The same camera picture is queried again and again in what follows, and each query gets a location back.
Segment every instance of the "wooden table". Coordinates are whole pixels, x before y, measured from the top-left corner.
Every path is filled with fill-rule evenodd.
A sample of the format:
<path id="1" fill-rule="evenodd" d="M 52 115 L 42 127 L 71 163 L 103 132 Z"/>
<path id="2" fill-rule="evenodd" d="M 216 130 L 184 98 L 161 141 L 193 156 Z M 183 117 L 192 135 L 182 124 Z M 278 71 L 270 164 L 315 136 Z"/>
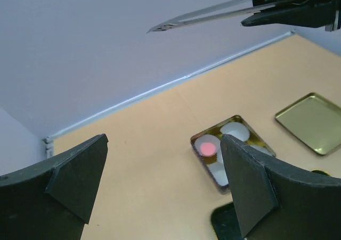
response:
<path id="1" fill-rule="evenodd" d="M 341 150 L 315 155 L 274 115 L 309 92 L 341 105 L 341 58 L 293 36 L 55 140 L 56 154 L 105 133 L 108 158 L 82 240 L 215 239 L 221 195 L 190 137 L 241 115 L 277 157 L 341 177 Z"/>

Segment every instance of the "pink disc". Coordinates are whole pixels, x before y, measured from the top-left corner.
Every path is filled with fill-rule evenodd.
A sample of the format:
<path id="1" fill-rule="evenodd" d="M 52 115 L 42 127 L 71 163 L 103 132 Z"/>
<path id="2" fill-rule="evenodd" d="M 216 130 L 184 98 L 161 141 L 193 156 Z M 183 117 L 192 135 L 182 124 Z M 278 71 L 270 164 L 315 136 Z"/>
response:
<path id="1" fill-rule="evenodd" d="M 217 149 L 213 143 L 202 143 L 200 145 L 200 151 L 203 156 L 213 156 Z"/>

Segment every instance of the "table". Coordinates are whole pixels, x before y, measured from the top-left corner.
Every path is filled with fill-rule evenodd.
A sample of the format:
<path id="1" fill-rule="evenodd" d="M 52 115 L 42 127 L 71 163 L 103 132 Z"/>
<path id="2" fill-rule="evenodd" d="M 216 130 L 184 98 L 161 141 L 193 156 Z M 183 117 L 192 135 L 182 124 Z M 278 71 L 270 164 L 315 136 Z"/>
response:
<path id="1" fill-rule="evenodd" d="M 59 154 L 105 133 L 109 152 L 82 240 L 216 239 L 210 214 L 232 201 L 216 190 L 190 137 L 241 115 L 298 167 L 341 177 L 341 150 L 315 155 L 274 120 L 317 92 L 341 105 L 341 58 L 292 36 L 55 140 Z"/>

